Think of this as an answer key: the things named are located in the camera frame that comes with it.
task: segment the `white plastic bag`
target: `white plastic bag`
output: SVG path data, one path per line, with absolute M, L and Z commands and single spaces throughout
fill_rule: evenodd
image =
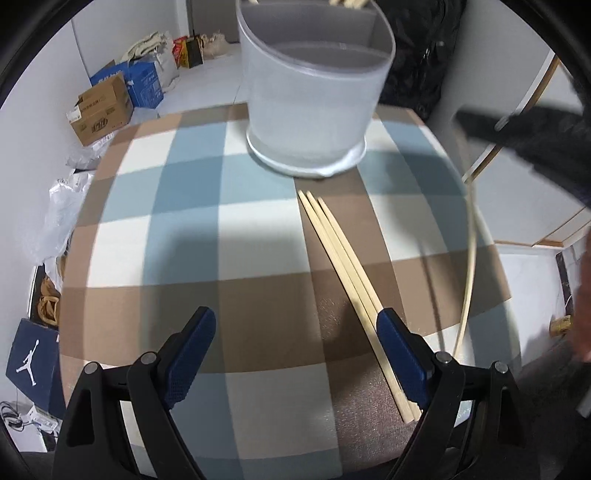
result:
M 88 171 L 73 173 L 67 179 L 57 180 L 49 189 L 49 208 L 33 256 L 37 265 L 45 265 L 47 276 L 59 292 L 63 280 L 57 259 L 66 251 L 94 176 Z
M 154 32 L 132 45 L 121 61 L 153 62 L 162 91 L 166 93 L 175 87 L 179 75 L 173 47 L 174 41 L 169 32 Z

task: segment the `plaid tablecloth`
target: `plaid tablecloth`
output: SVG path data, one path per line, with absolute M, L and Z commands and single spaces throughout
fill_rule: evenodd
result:
M 66 398 L 86 362 L 130 364 L 206 305 L 217 334 L 172 415 L 207 478 L 334 478 L 390 460 L 414 424 L 402 423 L 296 191 L 324 198 L 382 303 L 432 348 L 450 350 L 466 275 L 462 182 L 403 109 L 378 107 L 359 167 L 322 181 L 262 166 L 247 124 L 246 105 L 223 106 L 114 140 L 67 262 Z M 518 355 L 508 299 L 481 226 L 465 362 L 488 367 Z

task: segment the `metal screw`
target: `metal screw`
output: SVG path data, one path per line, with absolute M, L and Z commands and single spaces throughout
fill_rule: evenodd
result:
M 153 364 L 155 360 L 156 354 L 154 352 L 147 352 L 139 359 L 144 365 Z
M 503 362 L 495 362 L 495 370 L 500 374 L 506 374 L 509 371 L 509 367 Z
M 86 366 L 84 367 L 84 373 L 87 375 L 93 374 L 98 370 L 98 368 L 99 365 L 96 362 L 91 362 L 89 364 L 86 364 Z
M 435 358 L 438 362 L 441 362 L 442 364 L 448 364 L 452 361 L 453 357 L 447 352 L 437 352 L 435 354 Z

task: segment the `wooden chopstick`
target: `wooden chopstick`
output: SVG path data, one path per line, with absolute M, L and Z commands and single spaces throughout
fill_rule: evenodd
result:
M 345 252 L 347 253 L 347 256 L 351 260 L 351 263 L 353 264 L 355 271 L 357 272 L 357 275 L 361 279 L 361 282 L 363 283 L 363 286 L 364 286 L 365 290 L 367 291 L 368 296 L 371 299 L 371 303 L 374 305 L 375 310 L 378 313 L 381 312 L 384 309 L 384 307 L 382 307 L 382 302 L 379 301 L 378 294 L 375 292 L 373 285 L 369 281 L 367 273 L 365 273 L 365 270 L 363 269 L 363 266 L 359 262 L 357 255 L 355 255 L 355 252 L 354 252 L 353 248 L 351 247 L 351 244 L 347 240 L 347 237 L 345 237 L 345 233 L 342 231 L 339 223 L 336 221 L 335 216 L 332 214 L 332 212 L 328 208 L 328 205 L 325 204 L 324 200 L 319 197 L 318 203 L 320 204 L 320 206 L 322 207 L 322 210 L 324 211 L 324 214 L 328 218 L 330 226 L 333 228 L 336 236 L 339 238 L 340 244 L 343 246 L 343 249 L 345 250 Z
M 328 205 L 324 202 L 324 200 L 321 197 L 318 198 L 318 203 L 319 203 L 320 207 L 322 208 L 323 213 L 326 216 L 328 223 L 330 224 L 331 230 L 335 234 L 337 242 L 340 243 L 340 245 L 343 248 L 343 251 L 345 252 L 345 254 L 347 255 L 352 267 L 355 269 L 355 273 L 357 274 L 357 278 L 359 278 L 362 283 L 362 288 L 366 291 L 369 299 L 371 300 L 374 310 L 376 311 L 376 315 L 375 315 L 375 317 L 372 317 L 370 315 L 370 319 L 372 320 L 372 325 L 374 326 L 374 329 L 376 329 L 378 313 L 381 312 L 384 309 L 384 307 L 382 306 L 382 303 L 379 300 L 378 294 L 375 292 L 374 286 L 371 284 L 369 277 L 367 276 L 367 273 L 365 272 L 365 269 L 363 268 L 363 265 L 361 265 L 361 262 L 357 258 L 357 255 L 355 254 L 353 247 L 351 247 L 351 244 L 347 240 L 347 237 L 345 236 L 345 233 L 343 232 L 342 228 L 340 227 L 339 223 L 337 222 L 335 216 L 332 214 Z M 421 409 L 418 407 L 418 405 L 415 402 L 412 402 L 410 400 L 408 400 L 408 402 L 410 404 L 411 410 L 413 411 L 414 419 L 415 420 L 420 419 L 421 418 Z
M 404 395 L 404 392 L 402 391 L 402 388 L 400 387 L 400 384 L 398 383 L 396 376 L 394 375 L 392 365 L 390 365 L 388 357 L 386 356 L 386 352 L 384 352 L 384 348 L 382 347 L 382 344 L 379 342 L 378 335 L 375 333 L 372 321 L 369 318 L 369 315 L 365 310 L 365 307 L 362 304 L 361 299 L 359 298 L 359 294 L 355 290 L 355 286 L 353 285 L 351 278 L 347 274 L 347 270 L 343 265 L 343 262 L 337 254 L 334 245 L 330 241 L 329 234 L 326 232 L 322 224 L 322 221 L 320 220 L 318 214 L 314 210 L 314 207 L 312 207 L 312 204 L 310 203 L 306 195 L 304 195 L 304 192 L 300 190 L 298 192 L 298 197 L 300 198 L 300 201 L 304 206 L 304 210 L 306 211 L 306 214 L 308 215 L 308 218 L 310 219 L 310 222 L 312 223 L 312 226 L 314 227 L 316 234 L 320 238 L 320 242 L 324 246 L 324 249 L 326 250 L 326 253 L 329 256 L 330 261 L 332 262 L 335 271 L 339 276 L 341 283 L 343 284 L 343 287 L 345 288 L 345 292 L 347 293 L 347 296 L 349 297 L 349 300 L 351 301 L 351 304 L 353 305 L 353 308 L 355 309 L 357 316 L 359 317 L 365 334 L 369 339 L 369 343 L 372 346 L 372 349 L 374 350 L 376 358 L 378 359 L 379 366 L 382 369 L 382 372 L 384 373 L 384 377 L 390 388 L 390 392 L 392 392 L 392 396 L 394 398 L 394 401 L 396 402 L 396 406 L 398 407 L 398 411 L 400 412 L 400 416 L 402 417 L 403 422 L 412 422 L 414 420 L 413 411 L 411 410 L 409 402 L 406 396 Z

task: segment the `wooden stick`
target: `wooden stick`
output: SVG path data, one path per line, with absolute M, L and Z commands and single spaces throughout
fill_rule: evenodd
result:
M 378 294 L 375 292 L 373 285 L 369 281 L 367 273 L 365 273 L 365 269 L 361 265 L 361 262 L 357 258 L 357 255 L 355 255 L 355 251 L 353 250 L 353 247 L 351 247 L 351 244 L 347 240 L 347 237 L 345 237 L 345 233 L 341 229 L 339 223 L 336 221 L 335 216 L 332 214 L 332 212 L 328 208 L 328 205 L 325 204 L 324 200 L 322 198 L 318 198 L 318 203 L 320 204 L 320 206 L 324 210 L 324 213 L 326 214 L 326 217 L 328 218 L 328 221 L 330 222 L 330 226 L 335 231 L 335 234 L 339 238 L 339 241 L 340 241 L 341 245 L 343 246 L 343 248 L 345 249 L 347 256 L 351 260 L 351 263 L 353 264 L 355 271 L 357 272 L 357 275 L 359 275 L 361 282 L 363 282 L 363 286 L 364 286 L 365 290 L 367 291 L 369 298 L 371 299 L 371 302 L 374 304 L 374 308 L 376 309 L 377 312 L 381 312 L 384 309 L 384 307 L 382 306 L 382 302 L 379 301 Z
M 338 235 L 336 234 L 335 230 L 333 230 L 329 219 L 324 214 L 319 203 L 316 201 L 311 192 L 306 192 L 306 196 L 308 197 L 308 200 L 310 201 L 312 208 L 316 212 L 316 215 L 320 219 L 320 223 L 322 223 L 324 231 L 328 234 L 330 243 L 332 243 L 333 247 L 335 248 L 336 254 L 339 256 L 341 263 L 345 267 L 347 275 L 351 279 L 351 282 L 355 287 L 357 295 L 359 295 L 361 303 L 363 304 L 363 308 L 365 308 L 365 311 L 369 316 L 369 320 L 371 320 L 371 324 L 375 330 L 376 322 L 378 320 L 378 312 L 380 312 L 381 310 L 377 310 L 374 307 L 374 304 L 372 300 L 369 298 L 369 294 L 367 292 L 367 289 L 365 288 L 365 285 L 363 284 L 363 281 L 361 280 L 361 278 L 359 278 L 357 269 L 353 265 L 350 256 L 345 251 L 342 243 L 340 242 L 340 239 L 338 238 Z
M 310 192 L 308 192 L 307 195 L 308 195 L 308 199 L 310 199 L 310 200 L 314 199 L 314 197 L 311 196 Z M 374 307 L 374 311 L 376 311 L 375 317 L 372 317 L 370 315 L 370 319 L 372 320 L 372 325 L 374 326 L 374 329 L 376 329 L 376 322 L 377 322 L 377 317 L 378 317 L 377 314 L 379 312 L 381 312 L 384 309 L 384 307 L 382 306 L 382 303 L 379 300 L 378 294 L 375 292 L 374 286 L 371 284 L 371 282 L 367 276 L 367 273 L 365 272 L 365 269 L 363 268 L 363 265 L 361 265 L 359 258 L 357 258 L 357 255 L 355 254 L 355 250 L 353 250 L 353 247 L 351 247 L 351 244 L 347 240 L 347 237 L 345 236 L 345 233 L 343 232 L 342 228 L 340 227 L 339 223 L 337 222 L 335 216 L 332 214 L 328 205 L 324 202 L 324 200 L 322 198 L 318 198 L 318 203 L 320 204 L 320 207 L 322 208 L 322 211 L 323 211 L 324 215 L 326 216 L 328 223 L 330 224 L 329 225 L 330 230 L 333 231 L 333 233 L 336 237 L 336 241 L 335 241 L 335 239 L 331 239 L 332 242 L 334 244 L 338 243 L 342 247 L 343 252 L 347 256 L 351 266 L 355 270 L 356 277 L 362 283 L 361 289 L 365 290 L 367 296 L 369 297 L 369 299 L 372 303 L 372 306 Z M 357 285 L 355 285 L 355 288 L 359 292 L 359 287 Z M 413 412 L 414 419 L 419 420 L 421 418 L 421 409 L 418 407 L 418 405 L 415 402 L 412 402 L 410 400 L 407 400 L 407 401 L 410 404 L 410 408 Z
M 361 300 L 359 298 L 359 295 L 357 294 L 357 291 L 355 290 L 353 282 L 347 275 L 345 266 L 343 265 L 339 256 L 337 255 L 336 250 L 332 245 L 328 234 L 324 230 L 320 218 L 314 211 L 314 208 L 312 207 L 308 198 L 306 198 L 306 195 L 304 195 L 304 192 L 300 190 L 298 192 L 298 197 L 300 198 L 300 201 L 304 206 L 304 210 L 306 211 L 306 214 L 308 215 L 308 218 L 310 219 L 310 222 L 312 223 L 312 226 L 314 227 L 316 234 L 320 238 L 320 242 L 324 246 L 324 249 L 326 250 L 326 253 L 329 256 L 330 261 L 332 262 L 335 271 L 339 276 L 341 283 L 343 284 L 343 287 L 345 288 L 345 292 L 347 293 L 347 296 L 349 297 L 349 300 L 351 301 L 351 304 L 353 305 L 353 308 L 355 309 L 357 316 L 359 317 L 365 334 L 369 339 L 369 343 L 372 346 L 372 349 L 374 350 L 376 358 L 378 359 L 379 366 L 382 369 L 382 372 L 384 373 L 386 382 L 388 383 L 390 391 L 392 392 L 392 396 L 394 398 L 394 401 L 396 402 L 396 406 L 398 407 L 398 411 L 400 412 L 400 416 L 402 417 L 403 422 L 412 422 L 414 420 L 414 415 L 410 405 L 408 404 L 408 400 L 406 399 L 406 396 L 404 395 L 404 392 L 402 391 L 402 388 L 400 387 L 398 380 L 394 375 L 394 371 L 392 370 L 392 366 L 388 361 L 386 352 L 384 352 L 384 348 L 382 347 L 382 344 L 379 342 L 373 324 L 369 319 L 369 316 L 363 304 L 361 303 Z

